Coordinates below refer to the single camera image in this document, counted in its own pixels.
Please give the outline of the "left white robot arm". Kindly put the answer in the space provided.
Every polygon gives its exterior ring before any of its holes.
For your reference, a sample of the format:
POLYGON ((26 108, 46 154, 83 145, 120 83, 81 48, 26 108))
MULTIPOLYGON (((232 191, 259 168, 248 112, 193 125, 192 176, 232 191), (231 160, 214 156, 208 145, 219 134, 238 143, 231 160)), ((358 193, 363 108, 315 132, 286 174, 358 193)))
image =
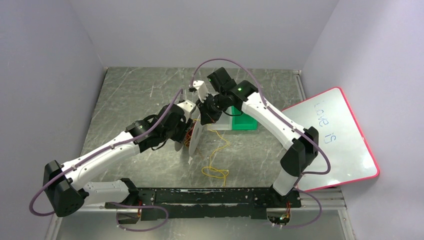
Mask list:
POLYGON ((139 205, 139 190, 129 178, 112 182, 93 182, 93 178, 117 161, 157 151, 168 141, 174 141, 178 151, 195 109, 189 100, 165 105, 158 114, 133 122, 109 142, 77 159, 63 164, 49 162, 44 167, 43 184, 53 212, 66 217, 91 204, 139 205))

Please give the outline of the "clear white plastic bin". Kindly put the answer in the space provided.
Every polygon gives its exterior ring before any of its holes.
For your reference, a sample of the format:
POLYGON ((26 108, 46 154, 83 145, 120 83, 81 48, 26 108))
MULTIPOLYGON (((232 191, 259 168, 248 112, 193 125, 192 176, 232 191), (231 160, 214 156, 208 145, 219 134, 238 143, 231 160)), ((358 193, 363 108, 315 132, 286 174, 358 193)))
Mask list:
POLYGON ((216 123, 211 123, 207 126, 212 131, 231 131, 232 130, 232 116, 222 114, 216 123))

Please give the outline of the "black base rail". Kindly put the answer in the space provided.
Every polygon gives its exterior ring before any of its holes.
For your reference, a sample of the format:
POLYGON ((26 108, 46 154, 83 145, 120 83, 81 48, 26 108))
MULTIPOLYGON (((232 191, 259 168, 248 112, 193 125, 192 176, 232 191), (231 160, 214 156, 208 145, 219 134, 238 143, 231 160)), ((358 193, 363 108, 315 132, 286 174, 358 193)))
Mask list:
POLYGON ((270 209, 301 207, 300 194, 291 190, 280 195, 271 187, 236 188, 139 188, 137 194, 118 205, 105 203, 106 209, 146 207, 140 211, 141 221, 194 218, 249 217, 266 220, 270 209))

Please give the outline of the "green plastic bin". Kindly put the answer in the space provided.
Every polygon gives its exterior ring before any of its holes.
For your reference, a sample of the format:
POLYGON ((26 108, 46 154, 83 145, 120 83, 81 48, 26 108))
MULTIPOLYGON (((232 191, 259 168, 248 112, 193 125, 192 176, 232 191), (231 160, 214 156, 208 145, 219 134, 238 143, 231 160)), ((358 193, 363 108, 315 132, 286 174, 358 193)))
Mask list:
POLYGON ((248 114, 241 113, 234 106, 231 107, 231 129, 233 131, 254 131, 258 122, 248 114))

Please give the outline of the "white cable spool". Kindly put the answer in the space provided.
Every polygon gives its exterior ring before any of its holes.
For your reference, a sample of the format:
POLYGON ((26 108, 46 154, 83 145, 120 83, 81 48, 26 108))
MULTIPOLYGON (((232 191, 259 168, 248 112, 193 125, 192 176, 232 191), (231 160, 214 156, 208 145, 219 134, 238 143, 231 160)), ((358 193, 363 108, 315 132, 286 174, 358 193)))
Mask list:
POLYGON ((194 157, 200 142, 204 126, 201 124, 201 116, 192 120, 191 125, 183 132, 182 141, 174 143, 174 150, 179 152, 183 147, 188 148, 188 155, 194 157))

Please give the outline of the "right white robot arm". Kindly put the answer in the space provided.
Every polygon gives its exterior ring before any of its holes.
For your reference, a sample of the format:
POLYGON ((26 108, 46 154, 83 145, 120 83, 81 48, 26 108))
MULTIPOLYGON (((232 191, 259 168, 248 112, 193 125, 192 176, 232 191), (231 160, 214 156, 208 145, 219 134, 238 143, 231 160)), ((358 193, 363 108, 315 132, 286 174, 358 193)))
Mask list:
POLYGON ((215 95, 208 91, 206 83, 201 80, 193 80, 189 87, 191 92, 198 95, 196 105, 200 111, 200 123, 214 124, 228 108, 234 107, 265 127, 286 149, 280 160, 281 170, 272 188, 281 196, 287 195, 319 153, 318 130, 295 123, 262 98, 259 89, 250 81, 237 83, 223 67, 209 74, 207 79, 215 95))

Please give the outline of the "pink framed whiteboard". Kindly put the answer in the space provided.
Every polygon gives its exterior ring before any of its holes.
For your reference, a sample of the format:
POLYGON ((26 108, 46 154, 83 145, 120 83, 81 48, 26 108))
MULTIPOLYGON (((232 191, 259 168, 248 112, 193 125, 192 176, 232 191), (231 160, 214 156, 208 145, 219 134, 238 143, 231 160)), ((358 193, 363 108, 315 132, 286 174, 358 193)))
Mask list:
POLYGON ((299 189, 313 191, 380 175, 380 167, 340 87, 285 108, 282 113, 303 127, 318 130, 318 145, 331 166, 328 174, 303 176, 297 185, 299 189))

